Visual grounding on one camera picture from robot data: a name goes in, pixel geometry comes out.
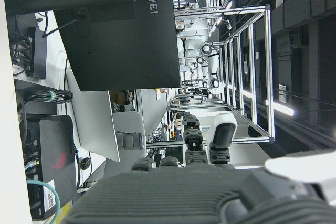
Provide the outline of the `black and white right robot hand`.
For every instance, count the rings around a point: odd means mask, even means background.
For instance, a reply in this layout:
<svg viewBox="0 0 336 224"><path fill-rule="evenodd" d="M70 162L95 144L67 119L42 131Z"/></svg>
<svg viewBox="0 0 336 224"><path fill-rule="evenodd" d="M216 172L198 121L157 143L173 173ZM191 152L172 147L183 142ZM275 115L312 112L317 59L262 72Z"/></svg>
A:
<svg viewBox="0 0 336 224"><path fill-rule="evenodd" d="M183 116L185 166L139 159L127 173L97 182L64 223L335 223L335 150L268 159L236 169L229 148L237 121L213 119L203 139L196 116Z"/></svg>

